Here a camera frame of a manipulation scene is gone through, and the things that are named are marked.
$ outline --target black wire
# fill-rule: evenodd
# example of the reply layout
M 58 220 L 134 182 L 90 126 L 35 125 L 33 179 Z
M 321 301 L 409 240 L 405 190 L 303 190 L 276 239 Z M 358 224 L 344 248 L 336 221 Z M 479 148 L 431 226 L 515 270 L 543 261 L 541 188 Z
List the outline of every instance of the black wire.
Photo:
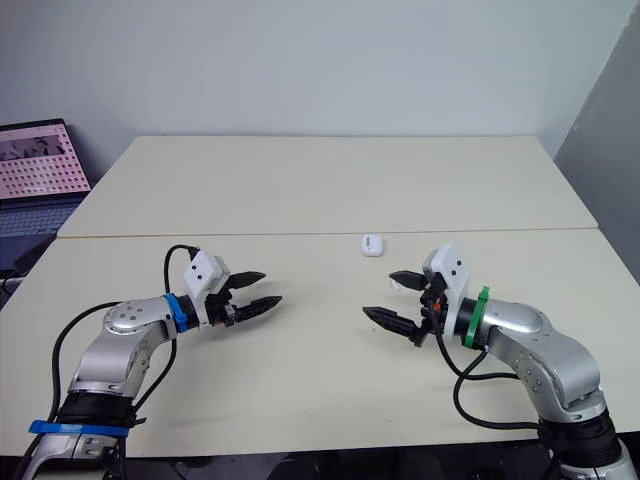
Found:
M 164 293 L 171 293 L 171 288 L 169 287 L 169 261 L 171 260 L 171 255 L 173 255 L 173 252 L 178 249 L 186 250 L 189 253 L 197 250 L 195 247 L 190 247 L 189 245 L 182 244 L 174 245 L 169 250 L 167 250 L 167 253 L 164 256 Z
M 53 346 L 53 352 L 51 353 L 51 377 L 53 382 L 53 399 L 51 400 L 51 410 L 49 411 L 49 416 L 47 417 L 47 422 L 53 422 L 58 415 L 58 409 L 60 408 L 60 348 L 62 347 L 62 342 L 67 334 L 71 331 L 73 327 L 75 327 L 80 321 L 91 315 L 98 310 L 102 310 L 103 308 L 115 307 L 120 302 L 107 302 L 102 303 L 100 305 L 96 305 L 95 307 L 91 307 L 76 318 L 71 320 L 69 324 L 62 329 L 58 338 L 56 339 L 56 343 Z
M 438 348 L 440 349 L 440 354 L 444 361 L 447 363 L 449 368 L 453 373 L 455 373 L 458 377 L 464 376 L 465 380 L 490 380 L 493 378 L 510 378 L 514 380 L 519 380 L 519 377 L 515 373 L 508 372 L 499 372 L 499 373 L 483 373 L 481 375 L 464 375 L 463 372 L 453 363 L 449 352 L 447 351 L 447 347 L 444 344 L 444 339 L 442 338 L 442 333 L 440 332 L 440 324 L 438 319 L 433 314 L 433 301 L 428 300 L 426 307 L 426 314 L 429 320 L 431 321 L 431 328 L 433 329 L 433 333 L 436 336 L 436 341 L 438 342 Z
M 102 310 L 103 308 L 109 308 L 117 305 L 120 302 L 108 302 L 103 303 L 101 305 L 96 305 L 95 307 L 91 307 L 76 318 L 71 320 L 67 324 L 64 329 L 58 335 L 56 339 L 56 343 L 53 346 L 53 352 L 51 353 L 51 380 L 53 383 L 53 398 L 51 400 L 51 410 L 49 411 L 49 416 L 47 417 L 47 422 L 53 422 L 58 415 L 58 409 L 60 408 L 60 348 L 62 347 L 62 342 L 64 341 L 67 334 L 71 331 L 73 327 L 75 327 L 83 318 L 91 315 L 98 310 Z M 31 461 L 31 455 L 33 455 L 34 450 L 40 443 L 42 439 L 42 434 L 36 435 L 33 441 L 27 447 L 27 450 L 24 452 L 24 455 L 20 459 L 20 463 L 16 467 L 14 478 L 19 479 L 24 474 L 24 470 L 27 468 L 29 462 Z
M 169 248 L 169 250 L 167 250 L 167 253 L 164 256 L 164 267 L 163 267 L 165 293 L 171 293 L 171 287 L 169 285 L 169 261 L 171 260 L 171 255 L 173 254 L 173 252 L 175 252 L 178 249 L 186 250 L 189 252 L 190 255 L 194 250 L 197 250 L 195 247 L 190 247 L 189 245 L 181 245 L 181 244 L 174 245 L 171 248 Z M 147 389 L 147 391 L 144 392 L 144 395 L 140 397 L 140 400 L 138 400 L 138 403 L 133 407 L 134 414 L 138 410 L 140 410 L 140 407 L 142 407 L 144 402 L 147 401 L 147 399 L 151 396 L 153 391 L 156 388 L 158 388 L 158 385 L 160 385 L 160 382 L 164 380 L 164 377 L 167 376 L 167 374 L 169 373 L 169 370 L 171 370 L 171 367 L 173 367 L 173 363 L 176 360 L 177 353 L 178 353 L 178 342 L 174 338 L 173 340 L 171 340 L 171 355 L 169 356 L 169 361 L 167 362 L 167 365 L 164 367 L 164 370 L 162 370 L 162 373 L 160 373 L 158 378 L 156 378 L 156 381 L 151 384 L 151 386 Z
M 460 404 L 460 387 L 462 387 L 462 382 L 464 382 L 465 377 L 474 369 L 476 368 L 480 362 L 482 362 L 487 356 L 487 352 L 483 351 L 482 353 L 480 353 L 480 355 L 478 355 L 475 360 L 473 362 L 471 362 L 469 364 L 469 366 L 467 368 L 464 369 L 464 371 L 462 372 L 462 375 L 458 377 L 458 380 L 456 380 L 456 384 L 453 387 L 453 404 L 456 407 L 456 410 L 458 411 L 458 413 L 462 416 L 462 418 L 464 418 L 465 420 L 467 420 L 468 422 L 473 423 L 474 425 L 478 425 L 480 427 L 484 427 L 484 428 L 492 428 L 494 430 L 521 430 L 521 429 L 533 429 L 533 430 L 544 430 L 546 431 L 547 428 L 544 425 L 541 425 L 539 423 L 533 423 L 533 422 L 490 422 L 487 420 L 481 420 L 479 418 L 476 418 L 470 414 L 468 414 L 464 408 L 462 408 L 462 405 Z
M 188 245 L 174 245 L 171 248 L 169 248 L 169 250 L 167 251 L 167 253 L 165 255 L 165 258 L 164 258 L 164 268 L 163 268 L 163 270 L 164 270 L 164 289 L 165 289 L 165 293 L 170 293 L 171 292 L 171 289 L 169 287 L 169 261 L 171 260 L 171 255 L 173 254 L 173 252 L 178 250 L 178 249 L 187 250 L 190 255 L 193 252 L 197 251 L 197 248 L 190 247 Z M 7 293 L 7 294 L 9 294 L 6 291 L 6 281 L 8 280 L 8 278 L 9 277 L 5 278 L 5 280 L 2 282 L 2 289 L 5 290 L 5 293 Z M 118 305 L 119 303 L 121 303 L 121 302 L 102 303 L 100 305 L 96 305 L 95 307 L 91 307 L 91 308 L 85 310 L 80 315 L 78 315 L 73 320 L 71 320 L 71 322 L 69 322 L 69 324 L 67 324 L 67 326 L 64 327 L 64 329 L 58 335 L 58 338 L 56 339 L 56 343 L 53 346 L 53 352 L 51 354 L 51 377 L 52 377 L 52 383 L 53 383 L 53 398 L 51 400 L 51 410 L 49 411 L 49 416 L 47 417 L 47 422 L 51 423 L 51 422 L 55 421 L 55 419 L 56 419 L 56 417 L 58 415 L 58 410 L 60 408 L 60 396 L 61 396 L 61 390 L 60 390 L 60 349 L 62 347 L 62 342 L 64 341 L 65 337 L 71 331 L 71 329 L 73 327 L 75 327 L 83 318 L 87 317 L 88 315 L 91 315 L 94 312 L 97 312 L 98 310 L 102 310 L 103 308 L 114 307 L 114 306 Z M 147 389 L 147 391 L 144 393 L 144 395 L 142 395 L 142 397 L 140 398 L 138 403 L 133 407 L 132 417 L 140 409 L 140 407 L 142 407 L 144 402 L 147 401 L 149 396 L 158 387 L 158 385 L 160 385 L 160 382 L 162 382 L 164 377 L 167 376 L 167 374 L 169 373 L 169 370 L 171 370 L 171 367 L 173 366 L 173 363 L 174 363 L 174 361 L 176 359 L 177 346 L 178 345 L 177 345 L 176 340 L 173 339 L 171 341 L 171 355 L 169 357 L 169 361 L 167 362 L 167 365 L 165 366 L 165 368 L 162 371 L 162 373 L 160 373 L 160 375 L 158 376 L 156 381 L 153 382 L 153 384 Z M 16 468 L 15 473 L 14 473 L 14 479 L 20 479 L 22 477 L 22 475 L 24 474 L 24 470 L 27 468 L 27 466 L 29 464 L 29 461 L 31 460 L 31 456 L 33 455 L 34 450 L 36 449 L 36 447 L 40 443 L 40 439 L 42 438 L 42 436 L 43 436 L 42 434 L 36 435 L 36 437 L 33 439 L 33 441 L 29 444 L 29 447 L 27 448 L 27 450 L 25 451 L 24 455 L 20 459 L 20 462 L 18 463 L 18 467 Z M 119 454 L 120 477 L 121 477 L 122 480 L 126 480 L 126 468 L 125 468 L 126 439 L 124 437 L 121 438 L 118 441 L 118 449 L 119 449 L 118 454 Z
M 118 468 L 120 480 L 127 480 L 127 437 L 120 437 L 118 440 Z
M 22 480 L 22 476 L 24 475 L 24 472 L 27 469 L 29 462 L 31 461 L 31 455 L 33 455 L 33 451 L 36 449 L 43 436 L 44 434 L 39 433 L 31 441 L 31 443 L 27 447 L 27 450 L 24 452 L 24 455 L 20 459 L 20 462 L 18 462 L 18 466 L 13 472 L 13 480 Z

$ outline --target blue strap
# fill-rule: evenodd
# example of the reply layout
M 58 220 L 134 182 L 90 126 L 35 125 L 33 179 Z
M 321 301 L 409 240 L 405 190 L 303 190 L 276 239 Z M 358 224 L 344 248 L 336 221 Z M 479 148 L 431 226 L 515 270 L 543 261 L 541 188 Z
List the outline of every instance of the blue strap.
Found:
M 178 303 L 178 299 L 173 293 L 167 293 L 164 295 L 164 298 L 169 302 L 169 308 L 171 308 L 171 313 L 173 313 L 173 320 L 176 322 L 176 328 L 178 332 L 186 332 L 189 330 L 187 326 L 187 314 L 182 311 L 180 308 L 180 304 Z
M 70 433 L 107 435 L 109 437 L 126 437 L 129 429 L 126 427 L 107 427 L 105 425 L 82 425 L 71 423 L 49 423 L 44 420 L 34 420 L 29 427 L 31 433 Z

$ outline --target white table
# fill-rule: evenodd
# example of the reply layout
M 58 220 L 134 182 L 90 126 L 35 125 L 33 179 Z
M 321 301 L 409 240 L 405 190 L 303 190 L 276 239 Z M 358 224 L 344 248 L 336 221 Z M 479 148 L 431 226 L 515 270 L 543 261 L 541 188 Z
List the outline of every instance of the white table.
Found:
M 595 226 L 535 137 L 139 137 L 60 236 Z
M 267 279 L 236 296 L 284 300 L 265 318 L 225 329 L 191 331 L 178 342 L 171 374 L 130 435 L 132 456 L 183 456 L 442 444 L 529 438 L 460 418 L 454 376 L 433 338 L 422 349 L 382 331 L 361 312 L 380 305 L 418 317 L 418 294 L 390 285 L 387 274 L 419 269 L 434 248 L 455 241 L 494 298 L 532 304 L 581 341 L 602 371 L 602 387 L 619 431 L 640 429 L 640 288 L 600 232 L 540 230 L 385 235 L 379 258 L 359 253 L 358 235 L 261 235 L 57 240 L 2 311 L 0 453 L 21 454 L 26 429 L 49 409 L 50 354 L 62 327 L 83 309 L 109 300 L 162 293 L 162 259 L 170 245 L 197 244 L 234 271 Z M 186 259 L 172 264 L 174 291 Z M 95 315 L 69 335 L 62 352 L 66 388 L 99 331 Z M 460 365 L 475 355 L 453 348 Z M 156 353 L 148 381 L 163 367 Z M 502 368 L 492 360 L 488 369 Z M 497 421 L 533 420 L 519 382 L 466 385 L 463 403 Z

